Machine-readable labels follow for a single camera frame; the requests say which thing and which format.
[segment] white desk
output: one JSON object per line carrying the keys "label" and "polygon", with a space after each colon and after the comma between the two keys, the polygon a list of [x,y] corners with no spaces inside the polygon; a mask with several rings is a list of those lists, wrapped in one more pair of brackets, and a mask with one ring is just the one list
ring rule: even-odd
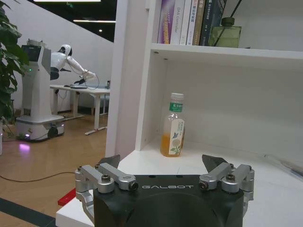
{"label": "white desk", "polygon": [[[303,183],[280,169],[268,164],[261,157],[250,153],[184,143],[181,157],[167,158],[159,152],[160,139],[155,139],[142,151],[133,151],[124,158],[119,169],[138,175],[190,175],[205,174],[201,155],[223,157],[235,167],[249,164],[255,170],[254,201],[249,202],[244,217],[244,227],[302,226]],[[92,227],[81,203],[73,199],[56,213],[57,227]]]}
{"label": "white desk", "polygon": [[[94,130],[88,131],[85,135],[90,135],[99,130],[105,129],[106,127],[99,127],[99,117],[100,117],[100,100],[101,96],[104,96],[104,100],[106,99],[106,95],[109,95],[110,90],[104,88],[97,89],[73,89],[70,87],[64,87],[64,85],[50,85],[50,88],[53,89],[53,114],[58,114],[58,92],[57,90],[65,90],[71,91],[73,93],[73,116],[74,118],[78,116],[78,102],[79,102],[79,93],[87,93],[91,94],[95,98],[96,110],[95,110],[95,123]],[[105,113],[105,102],[103,105],[103,113]]]}

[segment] glass bottle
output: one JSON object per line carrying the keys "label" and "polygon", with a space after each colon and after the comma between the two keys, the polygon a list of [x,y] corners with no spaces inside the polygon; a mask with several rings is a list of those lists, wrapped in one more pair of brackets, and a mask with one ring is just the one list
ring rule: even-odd
{"label": "glass bottle", "polygon": [[184,139],[184,120],[180,117],[184,95],[171,93],[169,115],[165,117],[160,152],[166,157],[180,156]]}
{"label": "glass bottle", "polygon": [[222,26],[213,27],[210,37],[210,46],[234,47],[238,48],[241,27],[233,26],[235,19],[233,17],[225,17],[222,19]]}

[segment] white shelf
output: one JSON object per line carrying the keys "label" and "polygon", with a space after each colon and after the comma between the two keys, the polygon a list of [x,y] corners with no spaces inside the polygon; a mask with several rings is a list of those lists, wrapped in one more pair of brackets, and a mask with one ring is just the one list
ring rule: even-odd
{"label": "white shelf", "polygon": [[249,164],[256,172],[254,201],[250,201],[243,226],[301,226],[303,183],[265,162],[255,154],[185,141],[180,157],[164,157],[157,137],[141,151],[133,151],[119,169],[135,175],[205,174],[202,154],[223,157],[237,167]]}
{"label": "white shelf", "polygon": [[303,72],[303,52],[170,44],[151,44],[151,51],[169,61]]}

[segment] book spine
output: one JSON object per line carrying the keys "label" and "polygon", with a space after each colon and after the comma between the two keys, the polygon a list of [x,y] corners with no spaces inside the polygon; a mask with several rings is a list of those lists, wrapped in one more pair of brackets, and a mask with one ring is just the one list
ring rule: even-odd
{"label": "book spine", "polygon": [[162,0],[158,33],[159,44],[169,44],[174,15],[175,0]]}
{"label": "book spine", "polygon": [[199,46],[199,43],[200,43],[204,7],[205,7],[205,0],[199,0],[197,16],[196,16],[196,23],[195,23],[194,40],[193,40],[193,45],[196,45],[196,46]]}
{"label": "book spine", "polygon": [[193,44],[198,0],[193,0],[190,9],[190,19],[187,32],[187,45]]}
{"label": "book spine", "polygon": [[192,0],[185,0],[185,4],[184,4],[184,13],[183,13],[183,21],[182,21],[182,29],[181,29],[181,37],[180,37],[181,45],[186,45],[191,1]]}
{"label": "book spine", "polygon": [[212,20],[212,27],[220,26],[222,15],[224,12],[226,0],[216,0],[216,4],[214,5],[214,13]]}
{"label": "book spine", "polygon": [[183,11],[184,11],[185,0],[176,0],[175,1],[175,10],[174,18],[172,20],[172,31],[170,44],[179,44],[183,20]]}
{"label": "book spine", "polygon": [[200,45],[208,46],[209,35],[213,26],[219,26],[226,0],[206,0]]}

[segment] green glass jar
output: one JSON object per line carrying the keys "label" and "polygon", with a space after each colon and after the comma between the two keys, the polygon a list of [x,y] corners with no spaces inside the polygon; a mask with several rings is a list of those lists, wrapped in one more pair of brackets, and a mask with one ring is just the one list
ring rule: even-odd
{"label": "green glass jar", "polygon": [[234,47],[238,48],[241,27],[233,26],[235,19],[233,17],[225,17],[222,19],[222,26],[213,27],[210,38],[210,46]]}

